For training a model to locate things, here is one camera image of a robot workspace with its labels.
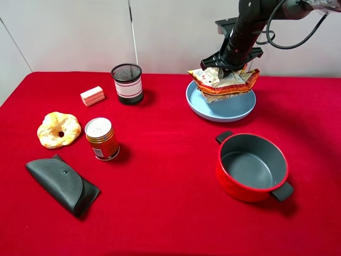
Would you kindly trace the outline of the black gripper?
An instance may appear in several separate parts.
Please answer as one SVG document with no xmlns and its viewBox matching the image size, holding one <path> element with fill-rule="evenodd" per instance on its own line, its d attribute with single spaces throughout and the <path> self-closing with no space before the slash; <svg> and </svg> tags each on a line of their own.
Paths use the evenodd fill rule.
<svg viewBox="0 0 341 256">
<path fill-rule="evenodd" d="M 220 50 L 200 63 L 203 70 L 209 67 L 218 68 L 219 80 L 226 76 L 227 69 L 245 71 L 247 63 L 263 54 L 263 50 L 254 47 L 254 44 L 263 31 L 264 22 L 243 22 L 240 17 L 237 18 L 233 31 L 224 36 Z"/>
</svg>

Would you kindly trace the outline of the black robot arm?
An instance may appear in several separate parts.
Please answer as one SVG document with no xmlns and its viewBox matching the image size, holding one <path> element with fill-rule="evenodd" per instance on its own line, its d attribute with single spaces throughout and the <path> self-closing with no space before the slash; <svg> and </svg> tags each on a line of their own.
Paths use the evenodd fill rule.
<svg viewBox="0 0 341 256">
<path fill-rule="evenodd" d="M 313 10 L 320 10 L 324 15 L 301 42 L 282 46 L 273 41 L 275 37 L 270 36 L 274 34 L 270 29 L 273 20 L 300 20 Z M 236 18 L 215 22 L 224 41 L 220 50 L 203 59 L 200 66 L 202 70 L 218 68 L 224 78 L 263 55 L 263 50 L 254 44 L 270 44 L 281 50 L 300 47 L 315 34 L 330 12 L 340 12 L 340 1 L 240 1 Z"/>
</svg>

